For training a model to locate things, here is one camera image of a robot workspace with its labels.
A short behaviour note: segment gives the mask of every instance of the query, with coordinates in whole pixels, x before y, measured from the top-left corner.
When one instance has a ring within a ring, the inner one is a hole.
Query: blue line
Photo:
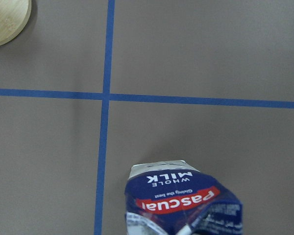
[[[102,231],[104,175],[105,175],[105,165],[106,165],[107,134],[108,134],[108,120],[109,120],[109,97],[110,97],[110,80],[111,80],[111,64],[112,64],[114,8],[115,8],[115,1],[109,0],[108,13],[107,13],[107,26],[106,26],[106,45],[105,45],[105,57],[104,57],[105,59],[104,59],[103,87],[102,87],[103,99],[102,99],[102,106],[101,106],[94,235],[101,235],[101,231]]]
[[[101,93],[0,89],[1,96],[101,100]]]
[[[294,109],[294,102],[291,102],[291,101],[270,101],[270,100],[252,100],[252,99],[223,99],[223,98],[201,98],[201,97],[160,96],[160,95],[140,95],[140,94],[110,94],[110,100],[151,102],[151,103],[202,104],[202,105]]]

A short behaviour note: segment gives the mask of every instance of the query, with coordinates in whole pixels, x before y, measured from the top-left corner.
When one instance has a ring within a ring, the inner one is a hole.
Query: wooden object
[[[0,45],[15,38],[25,27],[31,0],[0,0]]]

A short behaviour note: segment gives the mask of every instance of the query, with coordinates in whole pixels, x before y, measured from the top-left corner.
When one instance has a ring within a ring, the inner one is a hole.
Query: gray surface
[[[294,0],[120,0],[111,92],[294,101]],[[33,1],[0,88],[101,92],[106,0]],[[92,235],[101,101],[0,96],[0,235]],[[103,235],[133,164],[184,159],[244,203],[245,235],[294,235],[294,110],[110,104]]]
[[[125,234],[132,165],[178,159],[242,200],[245,235],[294,234],[294,110],[132,102],[111,104],[102,234]]]
[[[90,235],[100,102],[0,97],[0,235]]]
[[[101,92],[107,2],[33,0],[24,31],[0,47],[0,88]]]
[[[111,92],[294,101],[294,0],[116,1]]]

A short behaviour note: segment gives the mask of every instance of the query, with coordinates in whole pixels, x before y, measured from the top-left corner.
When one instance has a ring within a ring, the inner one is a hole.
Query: light wood surface
[[[31,0],[0,0],[0,45],[15,38],[25,27]]]

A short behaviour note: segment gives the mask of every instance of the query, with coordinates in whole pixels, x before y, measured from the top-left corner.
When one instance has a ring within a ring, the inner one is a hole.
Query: milk carton
[[[185,161],[132,167],[125,188],[128,235],[241,235],[242,204]]]

